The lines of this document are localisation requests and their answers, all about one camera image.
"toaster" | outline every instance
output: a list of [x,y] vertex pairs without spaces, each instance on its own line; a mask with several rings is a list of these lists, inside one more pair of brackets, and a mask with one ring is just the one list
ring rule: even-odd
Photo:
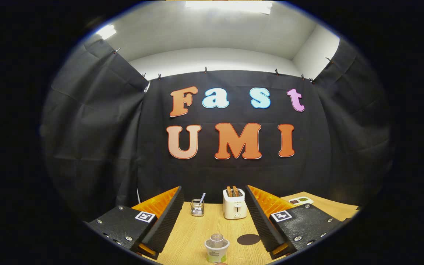
[[244,202],[244,192],[240,188],[233,186],[232,189],[223,190],[223,216],[226,219],[241,219],[248,214],[248,208]]

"white wall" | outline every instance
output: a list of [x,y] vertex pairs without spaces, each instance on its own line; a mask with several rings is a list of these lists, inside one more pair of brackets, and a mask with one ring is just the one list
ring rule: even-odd
[[317,24],[292,62],[305,78],[315,78],[328,64],[325,57],[333,58],[339,44],[338,36]]
[[214,70],[248,70],[300,77],[300,72],[292,61],[278,56],[250,50],[205,47],[173,50],[149,55],[129,62],[147,80],[167,77],[174,74]]

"light blue letter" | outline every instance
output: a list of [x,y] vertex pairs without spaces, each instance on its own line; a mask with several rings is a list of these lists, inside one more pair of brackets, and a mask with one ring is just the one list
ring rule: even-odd
[[211,109],[213,107],[219,107],[219,109],[223,109],[229,105],[227,101],[227,91],[222,88],[212,88],[205,92],[207,97],[202,101],[202,106]]
[[251,106],[255,109],[266,109],[271,105],[271,100],[268,98],[270,96],[269,91],[265,88],[252,88],[250,90],[250,96],[253,98],[251,100]]

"black curtain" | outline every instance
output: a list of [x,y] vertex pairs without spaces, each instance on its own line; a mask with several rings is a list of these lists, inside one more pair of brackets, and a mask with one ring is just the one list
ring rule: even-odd
[[[170,117],[172,96],[196,86],[193,103],[183,116]],[[271,105],[255,109],[249,90],[266,88]],[[202,106],[208,89],[227,91],[229,106]],[[286,92],[296,89],[305,106],[293,109]],[[306,191],[352,205],[365,204],[390,168],[393,146],[390,113],[382,86],[368,62],[347,42],[340,41],[333,63],[312,84],[308,79],[254,71],[209,71],[155,79],[143,100],[138,133],[138,190],[142,200],[181,185],[185,200],[221,203],[222,190],[249,184],[276,196]],[[260,159],[217,160],[217,123],[231,123],[241,134],[247,123],[261,125]],[[197,154],[177,159],[168,151],[166,127],[182,126],[180,148],[189,146],[188,125],[202,126]],[[279,124],[294,126],[295,154],[281,158]]]
[[[226,186],[252,185],[277,196],[306,191],[341,203],[365,204],[379,191],[390,168],[391,116],[382,85],[369,63],[343,39],[332,63],[315,79],[254,71],[209,71],[148,81],[104,40],[77,47],[55,77],[40,132],[47,167],[68,205],[85,221],[115,206],[133,206],[175,186],[185,200],[221,203]],[[171,118],[175,90],[196,86],[186,115]],[[266,88],[271,105],[255,109],[249,90]],[[222,88],[225,109],[202,105],[206,90]],[[303,112],[286,92],[301,94]],[[238,134],[261,125],[260,159],[217,160],[217,123]],[[166,127],[202,126],[197,154],[177,159],[168,151]],[[292,124],[295,154],[281,158],[279,124]]]
[[137,203],[136,138],[147,85],[96,35],[72,51],[52,82],[40,128],[45,160],[84,221]]

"orange letter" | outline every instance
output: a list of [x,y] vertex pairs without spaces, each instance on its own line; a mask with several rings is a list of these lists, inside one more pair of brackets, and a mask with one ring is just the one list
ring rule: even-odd
[[200,125],[189,125],[185,128],[189,132],[189,149],[183,151],[180,149],[180,132],[181,126],[169,126],[166,128],[168,131],[168,150],[175,158],[189,159],[197,154],[197,138],[199,131],[202,129]]
[[192,104],[192,95],[189,93],[197,94],[197,87],[191,86],[171,92],[170,95],[173,97],[173,110],[170,113],[170,117],[177,117],[187,113],[187,109],[184,109],[184,103],[187,104],[187,106]]
[[261,129],[261,125],[257,123],[247,124],[240,137],[230,123],[219,123],[215,126],[215,129],[219,131],[219,152],[215,154],[215,158],[229,159],[230,154],[227,146],[230,146],[235,158],[240,156],[243,146],[246,146],[243,153],[244,159],[261,158],[258,143],[258,132]]
[[280,124],[278,130],[281,131],[281,151],[279,151],[279,156],[282,158],[288,158],[295,154],[294,149],[292,149],[292,131],[294,126],[290,124]]

